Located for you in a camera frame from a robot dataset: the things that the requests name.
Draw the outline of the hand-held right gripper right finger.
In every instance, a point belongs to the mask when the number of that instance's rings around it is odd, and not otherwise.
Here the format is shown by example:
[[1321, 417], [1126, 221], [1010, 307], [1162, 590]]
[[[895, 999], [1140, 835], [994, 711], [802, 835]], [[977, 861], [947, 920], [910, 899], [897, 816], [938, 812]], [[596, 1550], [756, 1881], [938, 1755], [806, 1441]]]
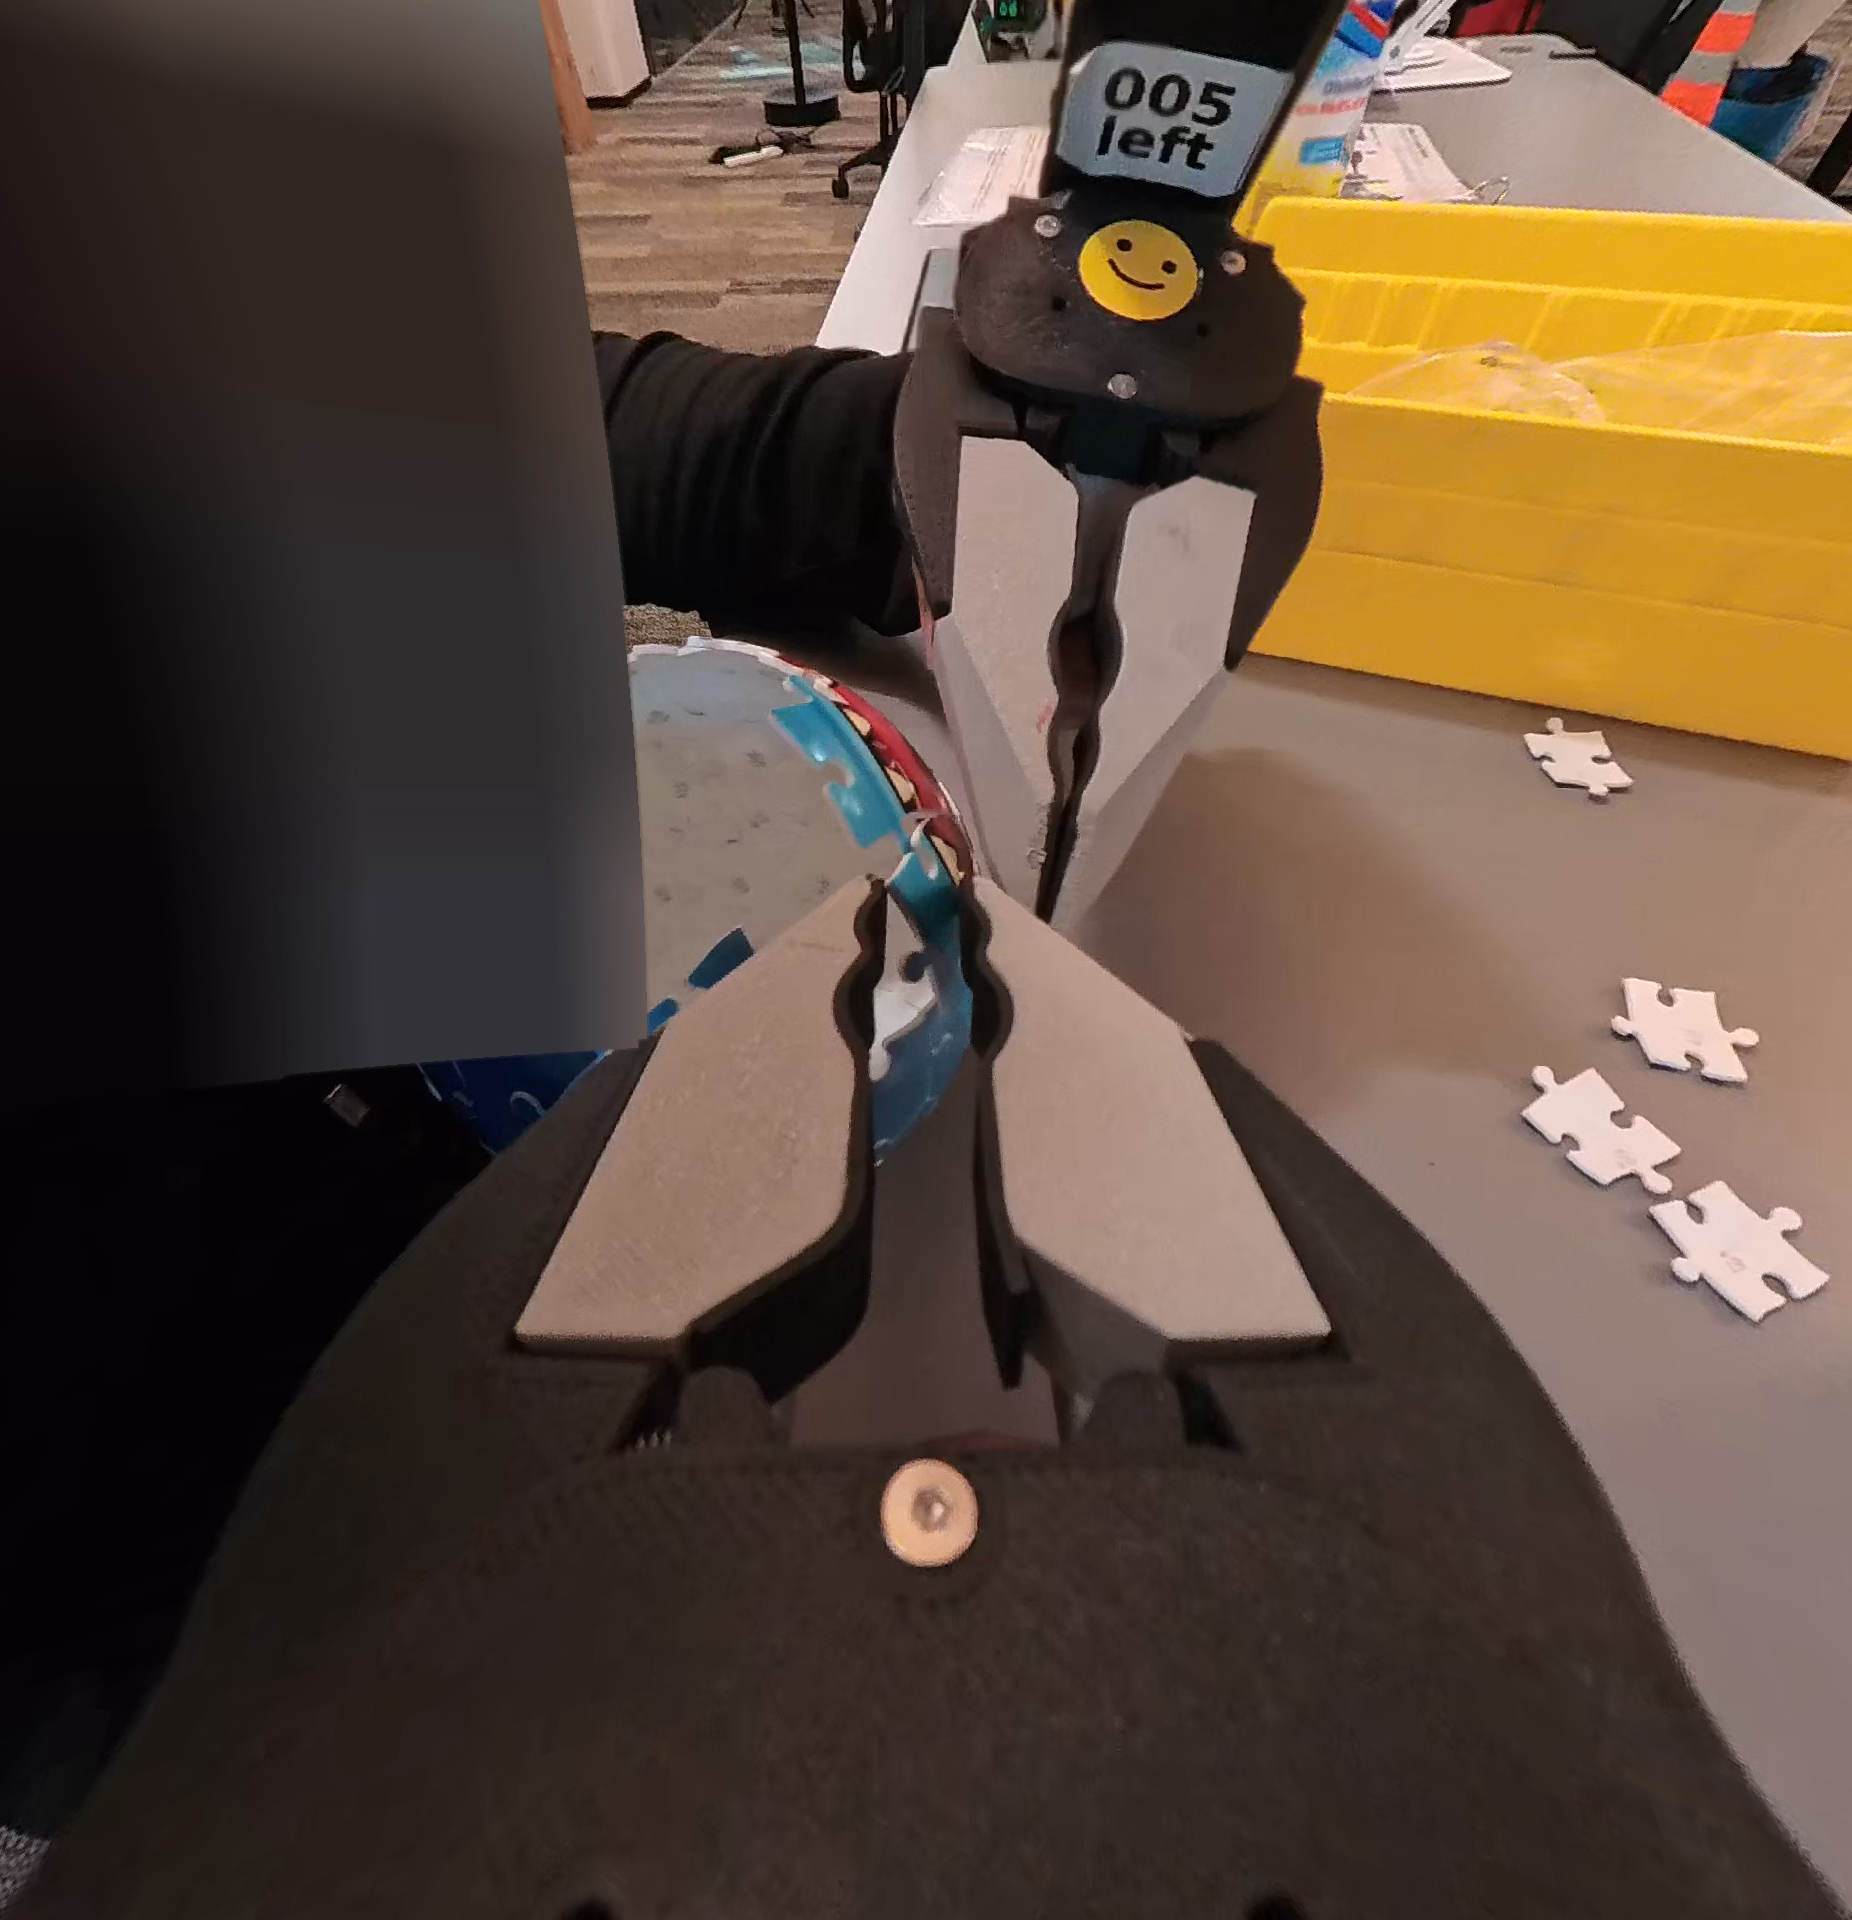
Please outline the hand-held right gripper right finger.
[[1105, 1386], [1329, 1355], [1333, 1327], [1175, 1021], [980, 876], [960, 905], [980, 1300], [1058, 1432]]

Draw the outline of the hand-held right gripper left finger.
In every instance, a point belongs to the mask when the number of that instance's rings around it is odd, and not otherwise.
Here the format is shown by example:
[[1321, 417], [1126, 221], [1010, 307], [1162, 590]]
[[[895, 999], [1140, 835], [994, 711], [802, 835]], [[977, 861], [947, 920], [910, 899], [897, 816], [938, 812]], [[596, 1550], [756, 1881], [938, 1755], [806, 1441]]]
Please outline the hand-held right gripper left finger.
[[770, 1404], [841, 1353], [869, 1297], [886, 923], [883, 880], [837, 889], [647, 1042], [518, 1346], [723, 1368]]

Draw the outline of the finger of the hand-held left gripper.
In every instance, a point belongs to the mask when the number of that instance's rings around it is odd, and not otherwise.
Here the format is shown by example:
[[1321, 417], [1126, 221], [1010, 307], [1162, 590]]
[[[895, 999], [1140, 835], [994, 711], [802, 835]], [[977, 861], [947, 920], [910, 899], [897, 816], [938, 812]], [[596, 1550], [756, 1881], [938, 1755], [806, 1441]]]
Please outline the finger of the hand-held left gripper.
[[1254, 493], [1203, 477], [1094, 482], [1089, 601], [1052, 644], [1053, 804], [1034, 913], [1080, 928], [1191, 750], [1228, 672]]
[[1032, 445], [965, 437], [956, 461], [952, 603], [932, 667], [963, 784], [963, 816], [1012, 900], [1092, 899], [1088, 843], [1064, 849], [1049, 744], [1053, 638], [1076, 598], [1082, 501]]

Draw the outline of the blue monster puzzle ball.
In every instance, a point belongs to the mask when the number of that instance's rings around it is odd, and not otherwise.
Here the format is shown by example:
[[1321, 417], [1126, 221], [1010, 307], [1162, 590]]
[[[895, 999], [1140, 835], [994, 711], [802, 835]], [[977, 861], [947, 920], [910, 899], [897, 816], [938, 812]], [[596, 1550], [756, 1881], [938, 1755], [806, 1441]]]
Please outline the blue monster puzzle ball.
[[637, 642], [626, 672], [647, 1032], [848, 883], [882, 883], [868, 1077], [874, 1152], [890, 1156], [942, 1104], [969, 1041], [958, 807], [882, 708], [770, 646]]

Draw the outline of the person's left forearm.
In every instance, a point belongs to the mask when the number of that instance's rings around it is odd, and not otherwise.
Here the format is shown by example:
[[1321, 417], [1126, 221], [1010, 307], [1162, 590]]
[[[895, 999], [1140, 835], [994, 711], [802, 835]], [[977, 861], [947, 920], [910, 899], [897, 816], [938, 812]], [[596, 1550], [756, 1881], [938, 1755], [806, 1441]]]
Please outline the person's left forearm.
[[715, 633], [918, 630], [893, 425], [912, 354], [591, 336], [626, 607]]

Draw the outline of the white loose puzzle piece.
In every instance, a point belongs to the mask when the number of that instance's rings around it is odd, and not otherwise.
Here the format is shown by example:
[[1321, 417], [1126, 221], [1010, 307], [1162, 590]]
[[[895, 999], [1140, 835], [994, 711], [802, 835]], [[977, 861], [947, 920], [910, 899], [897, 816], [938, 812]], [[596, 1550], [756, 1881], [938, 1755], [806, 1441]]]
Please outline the white loose puzzle piece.
[[1620, 1093], [1595, 1069], [1565, 1079], [1536, 1065], [1530, 1070], [1534, 1099], [1519, 1118], [1550, 1146], [1562, 1146], [1565, 1163], [1585, 1181], [1609, 1189], [1633, 1181], [1643, 1193], [1661, 1199], [1673, 1193], [1666, 1165], [1681, 1154], [1680, 1143], [1651, 1121], [1629, 1117]]
[[1606, 804], [1633, 786], [1633, 777], [1614, 758], [1603, 733], [1574, 730], [1562, 717], [1524, 733], [1521, 746], [1554, 789], [1583, 795], [1594, 804]]
[[1779, 1306], [1820, 1294], [1830, 1274], [1796, 1246], [1801, 1215], [1777, 1207], [1759, 1212], [1724, 1181], [1666, 1199], [1647, 1217], [1675, 1250], [1669, 1272], [1704, 1285], [1740, 1318], [1758, 1324]]
[[1750, 1080], [1743, 1055], [1759, 1034], [1722, 1019], [1709, 990], [1664, 986], [1655, 979], [1623, 977], [1617, 984], [1620, 1012], [1609, 1032], [1637, 1047], [1657, 1070], [1697, 1072], [1713, 1087], [1743, 1088]]

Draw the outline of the white paper sheet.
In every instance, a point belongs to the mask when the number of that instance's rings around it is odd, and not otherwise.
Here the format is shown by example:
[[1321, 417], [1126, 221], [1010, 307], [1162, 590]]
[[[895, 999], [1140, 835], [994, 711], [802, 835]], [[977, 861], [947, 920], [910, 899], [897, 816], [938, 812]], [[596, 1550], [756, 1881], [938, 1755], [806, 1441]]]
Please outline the white paper sheet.
[[1507, 191], [1505, 177], [1463, 181], [1419, 124], [1363, 123], [1352, 137], [1338, 198], [1374, 205], [1497, 207]]
[[916, 229], [977, 229], [1014, 201], [1036, 201], [1049, 149], [1046, 124], [980, 126], [942, 164], [913, 209]]

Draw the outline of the clear plastic bag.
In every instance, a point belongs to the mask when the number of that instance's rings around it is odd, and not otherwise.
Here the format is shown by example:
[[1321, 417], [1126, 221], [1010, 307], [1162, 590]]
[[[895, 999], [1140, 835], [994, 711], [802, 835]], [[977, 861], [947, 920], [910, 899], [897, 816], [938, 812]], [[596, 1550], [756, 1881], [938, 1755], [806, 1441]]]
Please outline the clear plastic bag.
[[1484, 343], [1413, 358], [1357, 394], [1852, 454], [1852, 332], [1758, 332], [1574, 358]]

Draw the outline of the yellow plastic bin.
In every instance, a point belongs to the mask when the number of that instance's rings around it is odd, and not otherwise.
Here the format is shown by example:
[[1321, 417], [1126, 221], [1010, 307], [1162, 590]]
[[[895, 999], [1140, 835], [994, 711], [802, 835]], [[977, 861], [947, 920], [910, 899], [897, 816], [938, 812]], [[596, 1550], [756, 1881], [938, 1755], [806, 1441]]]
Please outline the yellow plastic bin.
[[1852, 332], [1852, 222], [1284, 198], [1321, 511], [1255, 651], [1852, 762], [1852, 451], [1369, 394]]

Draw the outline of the disinfecting wipes canister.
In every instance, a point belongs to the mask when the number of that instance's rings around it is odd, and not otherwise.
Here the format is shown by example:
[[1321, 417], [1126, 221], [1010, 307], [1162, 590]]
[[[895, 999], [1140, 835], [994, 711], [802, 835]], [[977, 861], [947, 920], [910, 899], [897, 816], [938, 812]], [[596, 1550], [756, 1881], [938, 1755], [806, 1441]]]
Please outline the disinfecting wipes canister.
[[1280, 133], [1280, 191], [1336, 198], [1383, 74], [1393, 3], [1345, 3]]

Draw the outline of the person's black top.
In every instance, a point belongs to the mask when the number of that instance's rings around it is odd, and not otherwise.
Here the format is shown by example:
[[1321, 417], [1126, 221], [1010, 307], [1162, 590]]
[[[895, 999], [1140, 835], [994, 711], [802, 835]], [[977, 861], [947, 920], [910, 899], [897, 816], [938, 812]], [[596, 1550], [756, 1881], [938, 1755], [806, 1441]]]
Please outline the person's black top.
[[662, 1034], [497, 1158], [412, 1069], [0, 1125], [0, 1869], [41, 1913], [628, 1911], [616, 1467], [530, 1300]]

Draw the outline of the grey folding table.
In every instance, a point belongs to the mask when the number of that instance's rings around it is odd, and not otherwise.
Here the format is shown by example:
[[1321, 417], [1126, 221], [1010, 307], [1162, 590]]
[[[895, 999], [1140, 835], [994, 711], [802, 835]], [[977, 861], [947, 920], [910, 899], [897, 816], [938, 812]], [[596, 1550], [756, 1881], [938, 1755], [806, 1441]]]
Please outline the grey folding table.
[[[1369, 121], [1421, 126], [1457, 181], [1502, 182], [1507, 207], [1849, 219], [1849, 209], [1555, 37], [1490, 37], [1484, 58], [1509, 76], [1486, 86], [1377, 90]], [[820, 324], [820, 348], [890, 354], [903, 346], [925, 256], [958, 245], [958, 229], [918, 226], [918, 205], [969, 133], [1043, 126], [1056, 84], [1056, 60], [986, 63], [967, 45], [927, 73]]]

